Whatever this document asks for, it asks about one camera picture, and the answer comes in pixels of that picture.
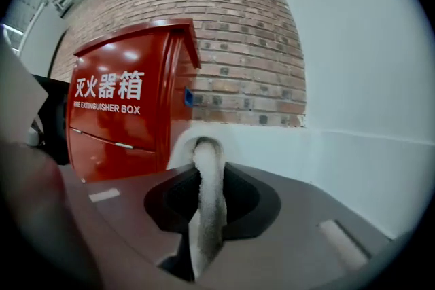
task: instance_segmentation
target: black object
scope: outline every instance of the black object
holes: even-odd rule
[[[66,108],[69,84],[67,82],[33,76],[48,93],[38,116],[42,122],[43,142],[37,148],[44,151],[59,165],[69,163],[66,136]]]
[[[153,187],[144,200],[148,215],[161,230],[181,234],[177,255],[164,260],[160,267],[186,281],[194,280],[188,224],[198,209],[200,184],[198,170],[191,168]],[[224,197],[227,224],[222,228],[223,241],[261,235],[281,209],[281,200],[273,188],[228,163],[224,169]]]

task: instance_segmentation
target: cabinet handle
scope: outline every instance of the cabinet handle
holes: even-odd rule
[[[123,143],[115,143],[115,145],[121,146],[121,147],[125,147],[127,149],[132,149],[133,148],[133,146],[128,145],[128,144],[123,144]]]

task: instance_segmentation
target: red metal cabinet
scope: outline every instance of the red metal cabinet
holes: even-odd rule
[[[69,89],[67,140],[83,181],[165,170],[192,118],[200,67],[192,20],[128,26],[80,47]]]

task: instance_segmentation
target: cabinet door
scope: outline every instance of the cabinet door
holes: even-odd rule
[[[70,127],[155,151],[168,40],[166,31],[114,38],[79,57],[69,95]]]
[[[172,33],[162,84],[164,93],[158,97],[157,171],[165,170],[172,148],[180,134],[190,127],[192,119],[192,85],[196,69],[186,49],[184,36]]]
[[[156,172],[154,152],[127,149],[73,129],[69,132],[71,163],[85,182],[134,177]]]

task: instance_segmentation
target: brick wall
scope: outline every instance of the brick wall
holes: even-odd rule
[[[120,27],[193,18],[203,68],[195,82],[198,120],[299,126],[305,112],[304,61],[285,0],[83,0],[51,78],[69,81],[73,51]]]

